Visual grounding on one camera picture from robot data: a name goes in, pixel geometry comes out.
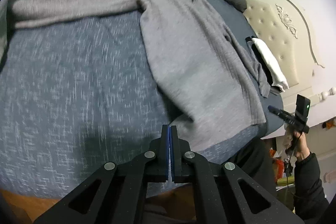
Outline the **person right hand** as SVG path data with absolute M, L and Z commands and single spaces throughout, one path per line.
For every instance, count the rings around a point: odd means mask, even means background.
M 285 130 L 285 139 L 283 146 L 285 149 L 289 149 L 291 143 L 294 142 L 294 156 L 297 161 L 303 161 L 310 155 L 309 147 L 307 146 L 306 136 L 304 133 L 297 132 L 292 126 L 287 125 Z

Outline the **person right forearm black sleeve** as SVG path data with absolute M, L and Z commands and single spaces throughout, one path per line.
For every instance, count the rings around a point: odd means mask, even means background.
M 302 161 L 296 161 L 294 208 L 305 223 L 317 223 L 329 206 L 320 175 L 315 153 L 310 153 Z

